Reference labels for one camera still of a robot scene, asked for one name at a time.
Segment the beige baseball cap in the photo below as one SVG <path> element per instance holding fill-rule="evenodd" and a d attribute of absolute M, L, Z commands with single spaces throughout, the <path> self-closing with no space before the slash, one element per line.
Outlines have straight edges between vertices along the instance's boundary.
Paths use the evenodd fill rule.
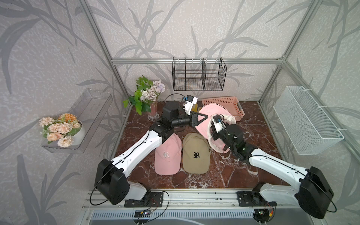
<path fill-rule="evenodd" d="M 198 133 L 187 134 L 182 142 L 183 169 L 191 174 L 205 174 L 210 168 L 211 148 Z"/>

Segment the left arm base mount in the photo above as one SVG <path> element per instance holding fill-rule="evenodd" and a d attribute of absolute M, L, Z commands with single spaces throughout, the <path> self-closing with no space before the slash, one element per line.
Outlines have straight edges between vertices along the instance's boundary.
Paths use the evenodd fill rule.
<path fill-rule="evenodd" d="M 126 199 L 125 208 L 158 208 L 163 206 L 164 192 L 146 189 L 145 195 L 141 200 L 134 198 Z"/>

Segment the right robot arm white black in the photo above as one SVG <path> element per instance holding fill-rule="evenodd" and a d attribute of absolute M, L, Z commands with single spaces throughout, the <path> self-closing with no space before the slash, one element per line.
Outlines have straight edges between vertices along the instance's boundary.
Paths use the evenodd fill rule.
<path fill-rule="evenodd" d="M 240 161 L 265 170 L 287 183 L 286 186 L 259 182 L 251 191 L 238 193 L 240 206 L 269 206 L 278 203 L 299 206 L 310 216 L 323 219 L 333 204 L 334 193 L 322 171 L 287 163 L 243 139 L 243 132 L 236 124 L 212 122 L 210 134 L 213 140 L 221 140 L 225 148 Z"/>

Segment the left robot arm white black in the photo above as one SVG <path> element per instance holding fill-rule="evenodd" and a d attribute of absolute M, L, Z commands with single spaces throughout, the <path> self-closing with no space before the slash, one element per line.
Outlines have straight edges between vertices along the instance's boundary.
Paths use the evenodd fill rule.
<path fill-rule="evenodd" d="M 183 115 L 179 115 L 177 102 L 167 102 L 159 121 L 127 151 L 112 160 L 103 159 L 97 166 L 94 188 L 113 205 L 123 199 L 141 201 L 147 196 L 147 188 L 140 183 L 128 181 L 135 167 L 152 151 L 155 151 L 155 167 L 162 175 L 179 171 L 182 159 L 182 141 L 175 134 L 177 127 L 196 127 L 208 116 L 192 112 L 197 98 L 185 97 Z"/>

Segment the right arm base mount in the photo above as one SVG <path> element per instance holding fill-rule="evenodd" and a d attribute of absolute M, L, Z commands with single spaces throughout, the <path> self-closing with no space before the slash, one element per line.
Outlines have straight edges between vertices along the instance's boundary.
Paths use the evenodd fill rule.
<path fill-rule="evenodd" d="M 268 202 L 260 195 L 260 189 L 265 182 L 259 182 L 251 191 L 236 192 L 237 200 L 240 207 L 267 207 L 277 206 L 276 202 Z"/>

